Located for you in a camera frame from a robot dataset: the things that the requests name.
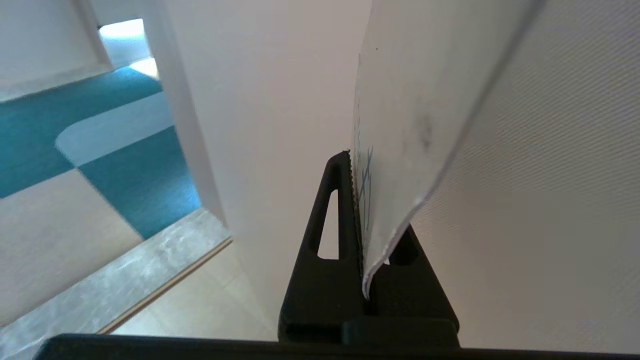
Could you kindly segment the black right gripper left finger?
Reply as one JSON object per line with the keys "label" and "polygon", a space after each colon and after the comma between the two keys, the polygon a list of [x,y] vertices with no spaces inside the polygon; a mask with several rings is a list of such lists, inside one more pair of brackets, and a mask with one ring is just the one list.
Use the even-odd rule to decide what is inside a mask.
{"label": "black right gripper left finger", "polygon": [[[350,153],[344,150],[330,157],[323,171],[279,310],[279,342],[340,344],[343,324],[365,315],[362,242],[353,187]],[[318,251],[334,192],[338,257],[323,259]]]}

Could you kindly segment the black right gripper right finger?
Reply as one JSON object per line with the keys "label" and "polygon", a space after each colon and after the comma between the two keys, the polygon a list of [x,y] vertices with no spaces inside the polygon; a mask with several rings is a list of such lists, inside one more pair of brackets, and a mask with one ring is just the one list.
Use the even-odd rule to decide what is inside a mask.
{"label": "black right gripper right finger", "polygon": [[458,348],[460,323],[412,227],[375,272],[366,315],[343,324],[346,346]]}

